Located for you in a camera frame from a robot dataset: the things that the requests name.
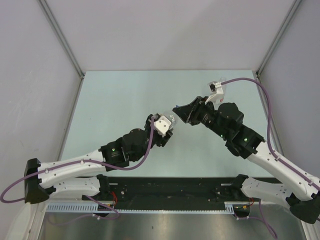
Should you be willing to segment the blue labeled water bottle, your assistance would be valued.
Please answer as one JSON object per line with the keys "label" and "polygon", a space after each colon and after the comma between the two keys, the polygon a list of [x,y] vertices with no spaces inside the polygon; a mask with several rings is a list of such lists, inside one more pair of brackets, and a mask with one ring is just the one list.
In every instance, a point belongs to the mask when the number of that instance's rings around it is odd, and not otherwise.
{"label": "blue labeled water bottle", "polygon": [[170,128],[173,129],[178,123],[179,118],[176,116],[174,112],[168,114],[168,119],[171,122]]}

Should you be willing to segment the clear unlabeled plastic bottle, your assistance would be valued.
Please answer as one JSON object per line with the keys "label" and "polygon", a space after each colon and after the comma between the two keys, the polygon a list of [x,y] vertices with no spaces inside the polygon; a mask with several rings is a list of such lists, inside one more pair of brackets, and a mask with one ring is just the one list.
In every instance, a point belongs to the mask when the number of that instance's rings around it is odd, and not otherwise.
{"label": "clear unlabeled plastic bottle", "polygon": [[219,105],[223,103],[225,95],[226,95],[227,85],[224,84],[224,82],[226,82],[226,81],[227,81],[227,79],[225,77],[221,77],[219,80],[219,86],[218,86],[219,97],[218,97],[218,101],[217,101],[217,103]]}

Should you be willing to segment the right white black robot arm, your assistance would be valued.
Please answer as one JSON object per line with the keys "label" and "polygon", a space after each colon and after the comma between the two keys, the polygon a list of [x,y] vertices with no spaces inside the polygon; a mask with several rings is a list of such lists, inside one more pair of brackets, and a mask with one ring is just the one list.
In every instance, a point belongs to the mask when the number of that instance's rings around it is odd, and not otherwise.
{"label": "right white black robot arm", "polygon": [[296,168],[256,131],[243,124],[244,114],[235,103],[222,103],[214,109],[205,97],[176,106],[173,112],[186,124],[203,124],[225,141],[227,149],[236,157],[260,166],[279,183],[256,180],[238,175],[230,188],[231,196],[242,201],[245,197],[258,198],[280,205],[308,224],[320,219],[320,179]]}

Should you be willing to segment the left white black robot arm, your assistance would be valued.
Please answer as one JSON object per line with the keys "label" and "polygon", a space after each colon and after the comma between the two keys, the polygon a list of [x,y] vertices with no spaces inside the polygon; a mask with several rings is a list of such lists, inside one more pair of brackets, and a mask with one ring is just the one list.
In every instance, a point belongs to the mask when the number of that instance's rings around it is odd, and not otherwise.
{"label": "left white black robot arm", "polygon": [[24,202],[38,204],[64,193],[82,199],[86,196],[107,199],[111,188],[101,173],[138,168],[154,146],[167,144],[175,123],[172,114],[151,114],[143,129],[132,129],[85,155],[54,162],[28,160],[24,171]]}

